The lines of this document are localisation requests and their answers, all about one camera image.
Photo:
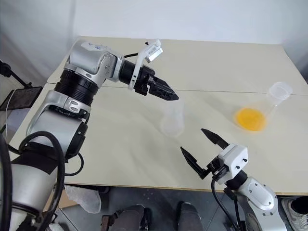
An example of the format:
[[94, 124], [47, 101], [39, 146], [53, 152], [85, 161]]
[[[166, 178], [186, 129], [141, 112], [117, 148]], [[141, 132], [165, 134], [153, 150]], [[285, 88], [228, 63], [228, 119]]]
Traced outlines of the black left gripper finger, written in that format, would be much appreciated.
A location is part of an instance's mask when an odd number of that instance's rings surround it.
[[166, 101], [178, 100], [178, 95], [168, 85], [151, 85], [148, 93]]
[[176, 92], [160, 78], [154, 77], [153, 95], [163, 100], [178, 100]]

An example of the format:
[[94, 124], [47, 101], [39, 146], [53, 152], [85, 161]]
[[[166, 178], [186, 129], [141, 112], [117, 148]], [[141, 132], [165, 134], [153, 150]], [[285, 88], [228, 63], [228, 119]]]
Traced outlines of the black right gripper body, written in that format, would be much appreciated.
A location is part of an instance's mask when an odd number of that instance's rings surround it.
[[216, 156], [208, 165], [206, 170], [207, 175], [212, 174], [211, 184], [214, 185], [228, 173], [228, 166], [224, 164], [223, 159]]

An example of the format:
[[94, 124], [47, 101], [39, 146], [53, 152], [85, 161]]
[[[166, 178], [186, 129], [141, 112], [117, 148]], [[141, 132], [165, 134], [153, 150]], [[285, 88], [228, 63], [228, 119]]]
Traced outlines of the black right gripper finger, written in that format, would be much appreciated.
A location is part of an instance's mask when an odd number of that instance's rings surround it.
[[200, 179], [203, 180], [208, 175], [208, 170], [200, 167], [197, 164], [197, 160], [182, 146], [180, 147], [180, 150], [189, 166], [198, 174]]
[[202, 128], [201, 131], [213, 144], [218, 145], [221, 149], [224, 150], [229, 146], [229, 143], [222, 139], [218, 134], [213, 133], [212, 131], [205, 128]]

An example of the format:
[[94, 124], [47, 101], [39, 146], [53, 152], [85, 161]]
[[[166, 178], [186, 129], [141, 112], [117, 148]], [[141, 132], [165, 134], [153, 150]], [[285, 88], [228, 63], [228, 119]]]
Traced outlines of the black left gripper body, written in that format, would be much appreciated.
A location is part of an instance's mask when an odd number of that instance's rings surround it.
[[136, 83], [134, 85], [135, 92], [143, 96], [146, 96], [148, 92], [147, 85], [149, 77], [154, 77], [154, 76], [155, 76], [155, 71], [149, 68], [148, 66], [143, 65], [139, 70], [139, 74]]

